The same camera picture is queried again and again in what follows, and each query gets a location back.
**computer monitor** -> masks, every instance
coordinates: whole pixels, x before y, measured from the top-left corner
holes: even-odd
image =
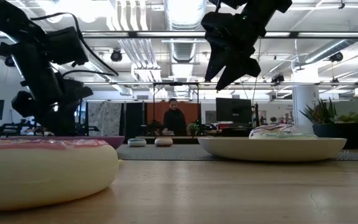
[[[216,121],[233,123],[252,122],[252,103],[250,100],[216,98]]]

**woman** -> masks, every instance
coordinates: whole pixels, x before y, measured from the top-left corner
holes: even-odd
[[[164,114],[163,134],[173,131],[176,136],[186,136],[186,119],[183,112],[178,109],[178,101],[172,98],[168,103],[169,110]]]

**potted plant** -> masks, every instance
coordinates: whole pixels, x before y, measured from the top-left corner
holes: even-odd
[[[198,124],[196,124],[196,123],[191,123],[191,124],[189,125],[189,131],[190,131],[191,137],[196,136],[198,130],[200,130],[200,127],[198,127]]]
[[[329,99],[329,105],[318,101],[313,109],[307,106],[300,111],[313,123],[313,131],[321,138],[345,138],[344,149],[354,149],[358,146],[358,113],[350,112],[338,116],[335,105]]]
[[[271,117],[270,121],[272,122],[272,124],[275,124],[277,122],[277,118],[276,117]]]

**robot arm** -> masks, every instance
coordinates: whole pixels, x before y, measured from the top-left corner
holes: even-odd
[[[257,77],[260,73],[258,61],[251,58],[254,44],[266,34],[265,27],[278,10],[285,13],[292,5],[291,0],[209,0],[216,5],[216,12],[207,13],[201,25],[205,38],[211,45],[205,80],[211,81],[226,66],[216,86],[222,90],[240,77]],[[240,14],[218,13],[220,3],[237,9],[246,6]]]
[[[74,112],[80,100],[93,94],[81,82],[64,80],[50,62],[83,65],[88,58],[74,27],[46,33],[11,3],[0,0],[0,31],[15,44],[2,43],[0,55],[12,56],[29,92],[20,91],[12,107],[23,117],[35,120],[55,135],[76,135]]]

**plate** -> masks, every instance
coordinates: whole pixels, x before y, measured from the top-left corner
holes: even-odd
[[[18,140],[18,139],[52,139],[52,140],[76,140],[76,139],[97,139],[107,142],[111,147],[118,149],[120,147],[124,140],[124,136],[113,136],[113,137],[97,137],[97,136],[75,136],[75,137],[61,137],[61,136],[9,136],[7,137],[11,140]]]
[[[198,138],[214,156],[246,161],[308,162],[329,159],[342,150],[346,139]]]

